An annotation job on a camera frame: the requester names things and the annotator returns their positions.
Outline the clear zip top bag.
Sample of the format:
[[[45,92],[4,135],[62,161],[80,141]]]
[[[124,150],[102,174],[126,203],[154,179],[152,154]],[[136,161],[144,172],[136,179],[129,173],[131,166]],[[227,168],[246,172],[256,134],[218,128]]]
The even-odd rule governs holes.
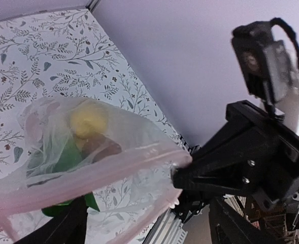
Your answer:
[[[77,137],[70,113],[83,103],[108,112],[103,136],[122,152],[83,168],[86,182],[65,190],[62,173],[50,173],[58,147]],[[87,140],[99,133],[81,140]],[[84,197],[86,243],[143,243],[158,217],[176,202],[180,190],[171,174],[191,156],[155,123],[91,98],[41,98],[0,111],[0,243],[14,243],[47,224],[73,200]]]

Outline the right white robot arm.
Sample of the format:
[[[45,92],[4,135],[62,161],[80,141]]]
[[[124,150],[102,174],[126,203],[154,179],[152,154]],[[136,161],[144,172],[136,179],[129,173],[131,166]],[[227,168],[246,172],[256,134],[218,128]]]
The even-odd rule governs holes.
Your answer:
[[[277,121],[249,101],[227,105],[226,124],[192,154],[192,163],[177,169],[173,185],[209,204],[213,243],[279,243],[239,215],[222,195],[251,197],[263,212],[299,192],[299,87],[278,104]]]

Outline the bok choy toy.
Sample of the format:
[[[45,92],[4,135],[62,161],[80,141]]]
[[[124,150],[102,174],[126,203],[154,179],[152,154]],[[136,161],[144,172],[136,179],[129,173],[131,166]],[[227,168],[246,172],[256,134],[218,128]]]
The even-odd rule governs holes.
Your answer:
[[[82,174],[86,171],[83,168],[93,164],[90,158],[83,159],[81,154],[82,147],[87,140],[69,138],[56,148],[54,148],[56,143],[50,140],[45,146],[47,152],[55,156],[54,165],[47,169],[47,172],[62,173],[63,188],[67,191],[73,189],[73,183],[79,182],[78,186],[80,186],[81,183],[86,182],[86,176]]]

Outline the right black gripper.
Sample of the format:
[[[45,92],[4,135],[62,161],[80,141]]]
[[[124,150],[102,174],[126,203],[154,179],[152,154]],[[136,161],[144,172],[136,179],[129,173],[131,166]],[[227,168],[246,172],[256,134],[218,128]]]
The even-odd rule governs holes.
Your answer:
[[[226,107],[226,124],[207,146],[209,151],[178,168],[173,186],[188,191],[254,197],[265,211],[299,189],[299,136],[241,101]],[[210,202],[212,243],[273,243],[220,198]]]

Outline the green yellow mango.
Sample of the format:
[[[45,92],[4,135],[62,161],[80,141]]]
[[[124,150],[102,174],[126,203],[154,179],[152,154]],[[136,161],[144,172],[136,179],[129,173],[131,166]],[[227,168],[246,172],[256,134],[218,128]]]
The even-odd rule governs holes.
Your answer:
[[[69,119],[72,131],[81,139],[106,132],[108,121],[107,109],[98,103],[80,104],[70,113]]]

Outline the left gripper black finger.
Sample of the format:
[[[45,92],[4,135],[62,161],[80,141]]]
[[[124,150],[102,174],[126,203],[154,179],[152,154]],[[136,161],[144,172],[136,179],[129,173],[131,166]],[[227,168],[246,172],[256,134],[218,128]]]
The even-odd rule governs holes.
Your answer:
[[[84,197],[75,199],[47,224],[16,241],[16,244],[84,244],[87,227],[87,209]]]

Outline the brown kiwi toy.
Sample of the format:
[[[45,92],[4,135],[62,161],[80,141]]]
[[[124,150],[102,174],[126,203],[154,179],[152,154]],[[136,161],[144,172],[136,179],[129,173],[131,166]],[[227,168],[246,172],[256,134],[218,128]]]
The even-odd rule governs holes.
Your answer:
[[[122,149],[118,143],[100,134],[87,140],[82,147],[81,154],[83,159],[90,158],[92,163],[96,163],[121,152]]]

